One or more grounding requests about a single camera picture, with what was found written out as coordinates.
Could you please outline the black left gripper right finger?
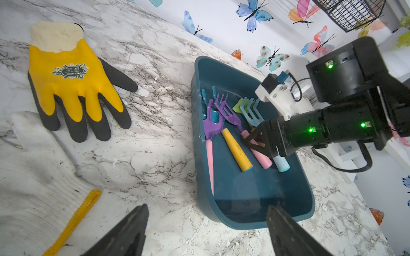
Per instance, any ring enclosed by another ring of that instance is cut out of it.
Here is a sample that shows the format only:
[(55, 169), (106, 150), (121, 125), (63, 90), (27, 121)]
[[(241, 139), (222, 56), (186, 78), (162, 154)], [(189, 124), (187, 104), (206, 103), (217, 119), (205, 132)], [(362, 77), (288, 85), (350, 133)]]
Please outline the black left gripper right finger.
[(331, 256), (280, 206), (270, 205), (266, 217), (277, 256)]

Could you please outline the purple rake pink handle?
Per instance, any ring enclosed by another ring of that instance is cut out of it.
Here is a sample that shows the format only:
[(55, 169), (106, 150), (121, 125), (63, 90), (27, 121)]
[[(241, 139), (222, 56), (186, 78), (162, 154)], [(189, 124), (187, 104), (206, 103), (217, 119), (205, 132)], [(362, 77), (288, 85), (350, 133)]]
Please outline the purple rake pink handle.
[(213, 122), (211, 119), (211, 111), (212, 111), (213, 105), (214, 105), (214, 101), (210, 99), (208, 102), (208, 106), (207, 106), (207, 118), (203, 120), (204, 132), (205, 132), (205, 138), (206, 138), (209, 178), (210, 178), (210, 186), (211, 186), (212, 194), (214, 194), (214, 160), (213, 160), (212, 137), (215, 134), (221, 133), (223, 130), (223, 118), (222, 117), (219, 117), (219, 120), (217, 123)]

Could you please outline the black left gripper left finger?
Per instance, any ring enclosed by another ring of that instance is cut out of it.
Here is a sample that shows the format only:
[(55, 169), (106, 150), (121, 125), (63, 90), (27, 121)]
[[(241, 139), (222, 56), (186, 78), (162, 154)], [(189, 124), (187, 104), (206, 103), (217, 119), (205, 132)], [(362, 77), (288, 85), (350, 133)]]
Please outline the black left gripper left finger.
[(135, 207), (85, 256), (140, 256), (146, 239), (149, 210), (147, 204)]

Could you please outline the blue rake white handle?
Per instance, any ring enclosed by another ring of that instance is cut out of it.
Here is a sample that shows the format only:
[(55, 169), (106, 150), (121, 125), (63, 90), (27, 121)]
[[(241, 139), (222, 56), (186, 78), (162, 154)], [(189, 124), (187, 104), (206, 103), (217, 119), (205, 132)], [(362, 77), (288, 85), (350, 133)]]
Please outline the blue rake white handle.
[[(254, 98), (248, 99), (246, 97), (241, 100), (242, 103), (239, 103), (241, 113), (253, 128), (257, 128), (264, 121), (264, 118), (257, 109), (260, 100), (255, 100)], [(290, 169), (290, 165), (284, 157), (278, 155), (273, 158), (273, 161), (279, 172), (286, 172)]]

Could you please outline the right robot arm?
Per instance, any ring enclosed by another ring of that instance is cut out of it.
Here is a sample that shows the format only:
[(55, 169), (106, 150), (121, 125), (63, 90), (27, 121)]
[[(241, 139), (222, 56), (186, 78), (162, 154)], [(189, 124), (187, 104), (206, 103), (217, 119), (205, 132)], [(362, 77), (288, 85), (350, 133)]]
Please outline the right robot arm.
[(327, 107), (263, 121), (245, 139), (248, 148), (276, 157), (356, 141), (365, 152), (367, 143), (382, 150), (394, 132), (410, 135), (410, 87), (389, 74), (373, 38), (352, 41), (306, 69)]

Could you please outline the blue tool yellow handle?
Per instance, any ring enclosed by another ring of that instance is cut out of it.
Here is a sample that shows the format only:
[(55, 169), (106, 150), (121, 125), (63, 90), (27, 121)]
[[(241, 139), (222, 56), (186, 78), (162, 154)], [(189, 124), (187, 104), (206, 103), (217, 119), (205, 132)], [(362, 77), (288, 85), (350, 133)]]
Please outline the blue tool yellow handle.
[[(207, 100), (207, 96), (205, 93), (205, 90), (202, 89), (201, 92), (201, 96), (202, 99), (204, 101), (204, 103), (206, 104), (206, 106), (208, 106), (208, 100)], [(238, 163), (240, 169), (242, 172), (246, 172), (249, 171), (253, 168), (252, 163), (250, 162), (250, 160), (248, 159), (248, 157), (246, 156), (246, 154), (244, 153), (244, 151), (242, 150), (242, 148), (239, 146), (239, 144), (237, 143), (237, 141), (234, 139), (234, 137), (232, 136), (232, 134), (230, 133), (230, 131), (227, 128), (224, 128), (224, 117), (222, 116), (222, 114), (218, 111), (218, 120), (219, 117), (223, 118), (223, 130), (222, 130), (222, 135), (233, 155), (233, 157), (235, 158), (236, 162)]]

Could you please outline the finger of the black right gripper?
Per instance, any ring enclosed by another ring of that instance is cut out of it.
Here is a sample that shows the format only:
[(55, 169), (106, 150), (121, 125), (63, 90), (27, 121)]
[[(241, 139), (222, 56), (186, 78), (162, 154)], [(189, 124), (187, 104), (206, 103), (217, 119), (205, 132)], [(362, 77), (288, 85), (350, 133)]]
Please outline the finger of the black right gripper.
[(258, 126), (247, 122), (251, 131), (244, 139), (245, 145), (263, 155), (272, 155), (272, 131), (268, 121), (262, 121)]

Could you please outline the purple fork pink handle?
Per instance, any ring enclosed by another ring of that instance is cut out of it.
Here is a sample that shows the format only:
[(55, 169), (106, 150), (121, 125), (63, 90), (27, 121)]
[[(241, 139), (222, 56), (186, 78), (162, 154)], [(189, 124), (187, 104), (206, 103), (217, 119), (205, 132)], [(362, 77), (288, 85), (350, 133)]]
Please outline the purple fork pink handle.
[[(241, 136), (243, 139), (247, 138), (249, 136), (249, 132), (242, 127), (242, 122), (240, 118), (234, 113), (232, 108), (227, 104), (227, 98), (228, 95), (224, 98), (224, 94), (220, 96), (220, 94), (217, 95), (215, 99), (215, 106), (218, 109), (218, 111), (222, 114), (222, 116), (231, 124), (233, 124), (240, 132)], [(268, 169), (272, 166), (272, 161), (262, 153), (255, 151), (251, 149), (251, 152), (253, 155), (256, 157), (258, 160), (259, 164), (263, 169)]]

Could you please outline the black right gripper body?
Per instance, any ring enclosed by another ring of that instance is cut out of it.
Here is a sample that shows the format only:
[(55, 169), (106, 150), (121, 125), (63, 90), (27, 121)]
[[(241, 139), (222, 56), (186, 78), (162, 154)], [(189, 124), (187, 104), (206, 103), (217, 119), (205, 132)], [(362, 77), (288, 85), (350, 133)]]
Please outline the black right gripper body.
[(302, 147), (325, 146), (330, 143), (322, 109), (268, 121), (269, 147), (272, 157), (289, 156)]

